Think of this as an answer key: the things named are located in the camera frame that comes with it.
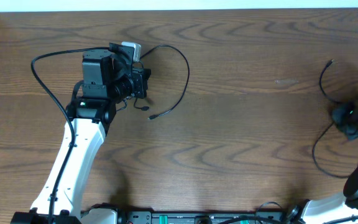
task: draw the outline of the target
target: wood grain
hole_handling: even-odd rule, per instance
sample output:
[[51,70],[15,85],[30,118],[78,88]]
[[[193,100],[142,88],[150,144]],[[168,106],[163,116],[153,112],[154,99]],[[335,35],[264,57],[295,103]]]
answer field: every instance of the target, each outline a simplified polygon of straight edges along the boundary
[[[118,112],[93,164],[83,208],[95,203],[155,210],[253,210],[340,192],[344,180],[318,172],[314,140],[334,105],[358,92],[358,9],[0,13],[0,223],[27,211],[60,147],[63,116],[33,78],[30,61],[49,52],[133,41],[144,52],[171,44],[191,77],[177,109],[149,121],[180,96],[183,59],[160,49],[151,110]],[[41,79],[68,103],[81,54],[37,62]],[[319,144],[325,168],[348,174],[357,142],[337,130]]]

